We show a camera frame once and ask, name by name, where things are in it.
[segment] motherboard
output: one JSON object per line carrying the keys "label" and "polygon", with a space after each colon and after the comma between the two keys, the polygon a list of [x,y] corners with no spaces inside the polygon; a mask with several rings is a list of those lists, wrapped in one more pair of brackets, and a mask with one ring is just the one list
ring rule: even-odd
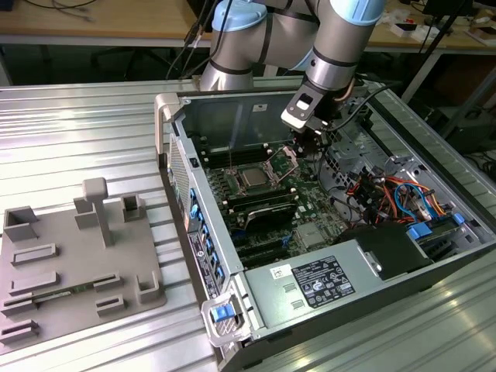
{"label": "motherboard", "polygon": [[348,227],[317,181],[318,161],[288,145],[212,152],[203,165],[246,268],[332,245]]}

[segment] white label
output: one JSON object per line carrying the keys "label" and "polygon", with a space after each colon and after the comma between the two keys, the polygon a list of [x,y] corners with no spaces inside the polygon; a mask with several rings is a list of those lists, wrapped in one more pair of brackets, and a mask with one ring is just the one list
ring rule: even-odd
{"label": "white label", "polygon": [[267,110],[267,104],[265,105],[253,105],[253,112],[262,112]]}
{"label": "white label", "polygon": [[270,273],[272,274],[274,280],[281,279],[282,277],[288,277],[289,275],[293,274],[291,272],[291,265],[289,263],[286,263],[283,266],[272,267],[270,269]]}

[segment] blue cable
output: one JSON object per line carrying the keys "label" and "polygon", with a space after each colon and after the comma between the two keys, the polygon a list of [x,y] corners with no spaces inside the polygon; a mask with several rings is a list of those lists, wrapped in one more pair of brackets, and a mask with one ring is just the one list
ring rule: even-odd
{"label": "blue cable", "polygon": [[439,217],[438,214],[436,213],[436,211],[429,206],[429,203],[427,202],[427,199],[425,199],[425,196],[424,196],[424,193],[422,192],[422,190],[420,190],[420,188],[418,186],[414,185],[414,184],[408,184],[408,183],[399,184],[396,187],[396,190],[394,190],[394,201],[396,202],[396,205],[398,206],[398,208],[400,208],[400,210],[402,210],[407,215],[410,215],[415,220],[415,222],[418,222],[417,217],[415,216],[415,214],[413,214],[413,212],[410,212],[409,210],[403,208],[403,206],[400,203],[400,200],[399,200],[399,190],[400,190],[400,187],[401,186],[409,186],[412,189],[414,189],[415,191],[417,191],[417,193],[420,195],[420,198],[422,198],[422,201],[424,203],[425,208],[427,209],[427,212],[429,212],[429,214],[433,218]]}

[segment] metal handle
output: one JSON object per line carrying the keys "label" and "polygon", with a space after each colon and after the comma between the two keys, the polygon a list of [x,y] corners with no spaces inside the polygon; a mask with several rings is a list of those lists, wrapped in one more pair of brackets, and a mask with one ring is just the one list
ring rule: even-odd
{"label": "metal handle", "polygon": [[[228,343],[243,341],[250,336],[250,326],[247,323],[242,311],[237,312],[239,313],[239,322],[236,323],[236,326],[234,326],[233,324],[229,325],[229,323],[227,323],[236,322],[234,318],[230,318],[219,323],[213,322],[212,317],[210,316],[211,310],[218,306],[227,304],[231,304],[234,306],[234,308],[240,309],[238,299],[233,291],[227,291],[220,296],[211,300],[207,300],[203,302],[203,304],[201,304],[201,316],[207,328],[208,339],[210,343],[215,347],[224,346]],[[222,328],[223,331],[226,332],[226,334],[219,334],[218,326],[219,328]]]}

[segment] metal bracket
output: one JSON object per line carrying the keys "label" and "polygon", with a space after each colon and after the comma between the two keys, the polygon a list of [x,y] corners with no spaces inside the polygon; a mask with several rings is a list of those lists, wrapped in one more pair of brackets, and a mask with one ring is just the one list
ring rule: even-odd
{"label": "metal bracket", "polygon": [[164,153],[164,123],[169,122],[183,107],[175,93],[162,93],[155,97],[155,147],[157,154]]}
{"label": "metal bracket", "polygon": [[[237,327],[233,327],[232,332],[230,332],[228,326],[223,323],[235,322],[234,319],[228,319],[220,323],[214,323],[212,317],[210,316],[211,310],[213,308],[227,304],[231,304],[236,310],[236,314],[238,314],[239,316],[239,325]],[[239,300],[236,296],[236,291],[233,287],[233,283],[230,283],[227,291],[220,296],[217,296],[216,298],[213,298],[211,300],[207,300],[201,304],[201,316],[207,328],[208,340],[214,347],[221,347],[228,343],[243,341],[249,338],[251,335],[251,328],[248,317],[241,309]],[[219,334],[217,325],[220,325],[219,328],[223,330],[225,334]]]}

